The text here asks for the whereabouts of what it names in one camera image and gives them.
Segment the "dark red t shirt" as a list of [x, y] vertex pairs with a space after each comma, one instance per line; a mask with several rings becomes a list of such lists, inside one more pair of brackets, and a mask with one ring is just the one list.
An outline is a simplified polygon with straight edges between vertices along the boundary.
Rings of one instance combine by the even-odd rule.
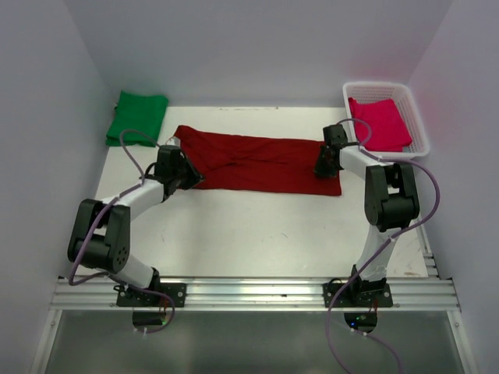
[[340, 196], [338, 177], [313, 172], [321, 142], [202, 132], [180, 125], [174, 137], [204, 176], [198, 189]]

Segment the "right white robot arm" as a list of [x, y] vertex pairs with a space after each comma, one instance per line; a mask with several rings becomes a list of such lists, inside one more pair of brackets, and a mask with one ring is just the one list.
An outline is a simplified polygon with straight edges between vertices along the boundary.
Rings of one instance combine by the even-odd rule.
[[348, 285], [343, 286], [338, 278], [324, 283], [324, 303], [360, 307], [380, 302], [382, 306], [392, 306], [387, 272], [397, 242], [394, 235], [419, 216], [412, 166], [366, 155], [357, 142], [348, 140], [341, 124], [323, 128], [323, 134], [324, 145], [320, 147], [314, 174], [331, 179], [346, 170], [360, 177], [364, 181], [364, 213], [370, 225]]

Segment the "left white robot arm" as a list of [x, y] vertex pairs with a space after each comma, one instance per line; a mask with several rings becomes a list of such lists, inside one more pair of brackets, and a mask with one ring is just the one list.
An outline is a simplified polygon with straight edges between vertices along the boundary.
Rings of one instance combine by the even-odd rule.
[[160, 301], [162, 287], [158, 271], [131, 254], [131, 223], [150, 208], [164, 203], [177, 190], [188, 190], [203, 181], [180, 146], [164, 145], [157, 160], [140, 181], [109, 199], [85, 199], [79, 205], [67, 256], [73, 264], [68, 282], [80, 285], [95, 275], [75, 278], [79, 266], [95, 269], [96, 276], [109, 276], [135, 289], [142, 304]]

